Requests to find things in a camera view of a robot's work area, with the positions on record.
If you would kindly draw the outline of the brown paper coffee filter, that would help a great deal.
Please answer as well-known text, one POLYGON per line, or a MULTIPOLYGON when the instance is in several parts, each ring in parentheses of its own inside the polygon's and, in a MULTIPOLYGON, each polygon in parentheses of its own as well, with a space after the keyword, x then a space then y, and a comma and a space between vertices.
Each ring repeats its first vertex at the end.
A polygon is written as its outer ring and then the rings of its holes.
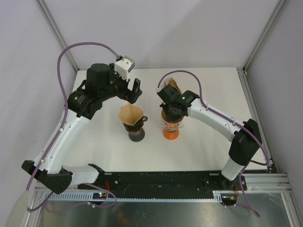
POLYGON ((135 125, 142 117, 143 110, 135 105, 126 104, 120 108, 119 119, 126 125, 135 125))
POLYGON ((181 117, 181 118, 179 118, 179 119, 177 119, 177 120, 175 120, 175 121, 170 121, 168 118, 167 118, 167 116, 166 116, 166 114, 165 114, 165 112, 162 110, 161 111, 161 116, 162 116, 162 118, 163 118, 163 120, 165 121, 165 122, 167 122, 167 123, 178 123, 178 122, 180 122, 180 121, 182 121, 183 120, 183 116, 181 117))

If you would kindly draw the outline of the clear plastic dripper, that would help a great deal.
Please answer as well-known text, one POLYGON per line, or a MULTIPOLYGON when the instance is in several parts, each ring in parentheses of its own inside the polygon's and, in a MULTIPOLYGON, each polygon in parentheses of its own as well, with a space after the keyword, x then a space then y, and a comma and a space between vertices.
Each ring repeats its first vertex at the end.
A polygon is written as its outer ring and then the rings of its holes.
POLYGON ((164 129, 169 131, 169 132, 175 132, 179 129, 182 129, 184 127, 184 124, 183 124, 183 119, 179 119, 175 122, 168 122, 166 120, 162 120, 163 121, 163 126, 164 126, 164 129))

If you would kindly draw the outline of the glass beaker with orange contents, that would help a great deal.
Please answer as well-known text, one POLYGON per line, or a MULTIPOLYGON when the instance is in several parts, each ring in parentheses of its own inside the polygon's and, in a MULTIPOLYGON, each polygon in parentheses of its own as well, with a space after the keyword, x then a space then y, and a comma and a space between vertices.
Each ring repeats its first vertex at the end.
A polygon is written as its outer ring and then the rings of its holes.
POLYGON ((175 140, 179 136, 179 127, 176 128, 163 128, 163 136, 168 140, 175 140))

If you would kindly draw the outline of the olive green plastic dripper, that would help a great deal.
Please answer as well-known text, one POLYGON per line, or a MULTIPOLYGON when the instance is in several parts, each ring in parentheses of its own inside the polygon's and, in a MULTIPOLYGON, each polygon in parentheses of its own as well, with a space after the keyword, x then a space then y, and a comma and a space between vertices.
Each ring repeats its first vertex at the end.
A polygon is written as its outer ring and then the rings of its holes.
POLYGON ((143 116, 134 125, 129 125, 129 124, 125 124, 125 123, 123 123, 123 125, 124 125, 127 132, 137 132, 143 127, 144 123, 147 120, 148 120, 148 117, 143 116))

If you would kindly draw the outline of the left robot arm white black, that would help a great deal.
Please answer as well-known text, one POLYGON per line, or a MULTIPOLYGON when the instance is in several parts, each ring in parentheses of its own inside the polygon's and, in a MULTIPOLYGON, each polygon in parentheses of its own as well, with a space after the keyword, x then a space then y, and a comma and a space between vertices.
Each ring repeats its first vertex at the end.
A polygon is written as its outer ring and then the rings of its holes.
POLYGON ((26 160, 22 169, 56 194, 74 185, 89 183, 94 189, 105 183, 104 171, 95 164, 63 167, 63 161, 85 125, 103 102, 118 97, 134 104, 142 94, 140 80, 129 89, 129 74, 135 62, 123 58, 109 65, 95 63, 86 71, 86 79, 73 91, 65 105, 63 118, 50 142, 34 160, 26 160))

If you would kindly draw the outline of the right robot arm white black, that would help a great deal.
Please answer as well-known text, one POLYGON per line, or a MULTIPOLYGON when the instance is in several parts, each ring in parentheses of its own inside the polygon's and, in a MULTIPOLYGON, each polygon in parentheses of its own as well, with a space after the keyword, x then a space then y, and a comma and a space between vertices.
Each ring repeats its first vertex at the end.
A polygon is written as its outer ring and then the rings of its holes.
POLYGON ((262 146, 257 122, 253 119, 242 121, 227 116, 211 105, 202 105, 199 95, 189 90, 181 94, 171 85, 157 88, 157 95, 162 100, 160 107, 169 122, 190 117, 215 129, 231 142, 229 159, 218 178, 222 189, 231 189, 237 175, 262 146))

